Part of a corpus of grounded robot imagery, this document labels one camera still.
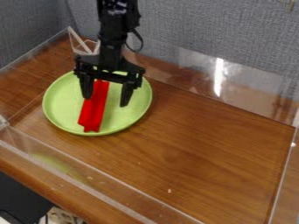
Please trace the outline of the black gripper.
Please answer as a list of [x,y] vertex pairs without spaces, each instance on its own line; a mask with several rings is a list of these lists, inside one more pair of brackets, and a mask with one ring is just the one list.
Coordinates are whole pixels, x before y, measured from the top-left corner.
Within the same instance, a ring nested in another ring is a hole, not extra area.
[[78,77],[84,99],[89,99],[93,94],[94,79],[121,84],[120,106],[124,107],[129,103],[134,89],[141,87],[145,69],[126,59],[121,59],[117,65],[118,70],[112,71],[98,66],[96,56],[77,56],[73,73]]

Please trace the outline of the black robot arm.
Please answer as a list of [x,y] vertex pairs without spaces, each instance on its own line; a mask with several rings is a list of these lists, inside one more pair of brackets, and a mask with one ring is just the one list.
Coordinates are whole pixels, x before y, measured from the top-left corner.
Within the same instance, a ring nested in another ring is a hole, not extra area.
[[129,32],[144,42],[136,31],[140,17],[137,0],[97,0],[98,55],[74,58],[73,73],[78,78],[84,99],[89,99],[93,94],[94,79],[121,85],[121,107],[129,103],[133,91],[141,87],[145,69],[129,62],[122,55]]

